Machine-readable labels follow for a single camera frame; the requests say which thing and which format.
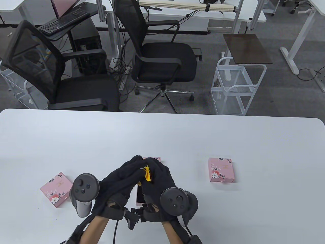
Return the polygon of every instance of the pink gift box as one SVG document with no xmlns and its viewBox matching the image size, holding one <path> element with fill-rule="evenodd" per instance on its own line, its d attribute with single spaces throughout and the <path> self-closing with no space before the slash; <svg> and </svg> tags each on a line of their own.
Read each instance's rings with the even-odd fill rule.
<svg viewBox="0 0 325 244">
<path fill-rule="evenodd" d="M 62 172 L 60 172 L 45 185 L 43 185 L 40 190 L 57 208 L 69 197 L 71 187 L 72 183 Z"/>
<path fill-rule="evenodd" d="M 211 182 L 233 182 L 235 180 L 231 159 L 211 157 L 208 165 Z"/>
<path fill-rule="evenodd" d="M 159 162 L 161 162 L 160 157 L 152 157 L 152 158 L 155 158 L 155 159 L 157 159 Z"/>
</svg>

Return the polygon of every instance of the hand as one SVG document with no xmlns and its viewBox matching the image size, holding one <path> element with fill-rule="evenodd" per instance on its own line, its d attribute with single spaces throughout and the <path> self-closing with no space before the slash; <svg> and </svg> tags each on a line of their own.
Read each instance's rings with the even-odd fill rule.
<svg viewBox="0 0 325 244">
<path fill-rule="evenodd" d="M 141 156 L 135 156 L 130 161 L 124 163 L 120 168 L 114 170 L 106 178 L 99 182 L 99 193 L 95 198 L 95 204 L 92 213 L 98 215 L 107 205 L 115 202 L 114 208 L 123 208 L 130 198 L 133 187 L 144 178 L 145 171 L 142 169 L 146 166 Z M 123 196 L 123 201 L 114 198 L 117 193 Z"/>
<path fill-rule="evenodd" d="M 170 187 L 176 187 L 174 180 L 169 172 L 169 168 L 164 166 L 159 160 L 155 158 L 144 159 L 143 162 L 149 166 L 151 182 L 143 179 L 141 187 L 147 204 L 154 204 L 155 211 L 158 209 L 166 221 L 174 219 L 174 216 L 167 214 L 161 207 L 160 196 L 164 190 Z"/>
</svg>

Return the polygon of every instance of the computer tower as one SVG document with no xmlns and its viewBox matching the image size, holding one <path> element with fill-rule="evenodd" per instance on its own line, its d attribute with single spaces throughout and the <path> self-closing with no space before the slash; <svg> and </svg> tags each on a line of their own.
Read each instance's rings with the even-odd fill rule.
<svg viewBox="0 0 325 244">
<path fill-rule="evenodd" d="M 102 48 L 99 33 L 91 18 L 84 20 L 74 27 L 71 30 L 71 35 L 76 51 Z M 100 58 L 98 55 L 89 55 L 77 59 L 79 72 L 84 75 L 96 74 L 99 65 L 100 70 L 98 74 L 107 74 L 106 63 L 107 61 L 100 64 Z"/>
</svg>

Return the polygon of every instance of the black keyboard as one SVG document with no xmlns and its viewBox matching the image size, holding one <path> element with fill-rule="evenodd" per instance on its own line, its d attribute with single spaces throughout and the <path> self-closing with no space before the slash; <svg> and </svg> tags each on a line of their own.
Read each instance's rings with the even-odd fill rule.
<svg viewBox="0 0 325 244">
<path fill-rule="evenodd" d="M 58 18 L 57 20 L 53 20 L 52 22 L 42 25 L 38 29 L 45 35 L 52 35 L 89 17 L 90 13 L 84 11 L 81 8 L 76 8 L 70 13 Z"/>
</svg>

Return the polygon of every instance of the white wire basket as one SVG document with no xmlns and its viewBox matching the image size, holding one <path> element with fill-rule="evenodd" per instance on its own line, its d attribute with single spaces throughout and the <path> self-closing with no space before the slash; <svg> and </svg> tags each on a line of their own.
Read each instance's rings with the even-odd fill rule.
<svg viewBox="0 0 325 244">
<path fill-rule="evenodd" d="M 221 65 L 226 59 L 233 58 L 224 57 L 218 61 L 212 81 L 211 96 L 215 111 L 219 115 L 246 115 L 267 68 L 264 64 Z M 245 66 L 263 68 L 257 84 L 252 83 Z M 250 96 L 246 106 L 242 96 Z"/>
<path fill-rule="evenodd" d="M 1 64 L 0 74 L 19 102 L 29 109 L 47 109 L 47 99 L 36 87 L 12 70 L 2 70 Z"/>
</svg>

